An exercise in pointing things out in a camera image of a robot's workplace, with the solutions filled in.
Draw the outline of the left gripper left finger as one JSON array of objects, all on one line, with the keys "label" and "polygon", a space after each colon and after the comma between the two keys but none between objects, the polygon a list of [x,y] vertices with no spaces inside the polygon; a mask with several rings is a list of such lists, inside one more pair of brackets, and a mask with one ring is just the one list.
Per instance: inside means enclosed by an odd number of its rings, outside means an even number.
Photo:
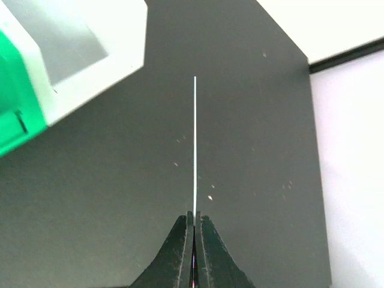
[{"label": "left gripper left finger", "polygon": [[179,216],[159,252],[130,285],[136,288],[190,287],[194,242],[193,213]]}]

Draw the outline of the right black frame post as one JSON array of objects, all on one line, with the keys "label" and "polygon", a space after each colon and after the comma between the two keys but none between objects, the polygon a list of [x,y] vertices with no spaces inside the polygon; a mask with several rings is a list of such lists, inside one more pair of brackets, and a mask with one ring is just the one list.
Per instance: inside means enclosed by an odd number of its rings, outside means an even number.
[{"label": "right black frame post", "polygon": [[338,53],[334,56],[330,56],[323,60],[314,62],[309,65],[308,70],[310,74],[318,73],[318,72],[345,64],[347,62],[351,62],[359,58],[363,58],[365,56],[377,53],[382,50],[383,50],[383,37],[370,41],[368,43],[362,44],[360,46],[351,48],[347,51]]}]

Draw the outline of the white translucent bin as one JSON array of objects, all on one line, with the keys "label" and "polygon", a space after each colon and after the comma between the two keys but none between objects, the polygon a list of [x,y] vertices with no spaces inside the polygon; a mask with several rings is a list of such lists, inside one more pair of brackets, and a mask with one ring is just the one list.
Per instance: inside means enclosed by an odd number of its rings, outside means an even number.
[{"label": "white translucent bin", "polygon": [[144,1],[1,2],[47,125],[143,67],[147,15]]}]

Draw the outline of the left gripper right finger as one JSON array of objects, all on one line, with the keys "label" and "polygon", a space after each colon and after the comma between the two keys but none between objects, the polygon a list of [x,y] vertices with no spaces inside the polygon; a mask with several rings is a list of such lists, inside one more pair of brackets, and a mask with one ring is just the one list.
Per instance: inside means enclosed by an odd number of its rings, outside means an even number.
[{"label": "left gripper right finger", "polygon": [[228,252],[222,238],[207,215],[196,214],[194,232],[197,287],[254,287]]}]

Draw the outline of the green bin middle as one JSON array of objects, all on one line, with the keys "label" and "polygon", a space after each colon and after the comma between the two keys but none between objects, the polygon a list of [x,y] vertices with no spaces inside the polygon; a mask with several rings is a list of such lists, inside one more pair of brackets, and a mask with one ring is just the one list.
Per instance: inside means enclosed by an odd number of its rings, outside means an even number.
[{"label": "green bin middle", "polygon": [[1,32],[1,156],[47,128],[22,55]]}]

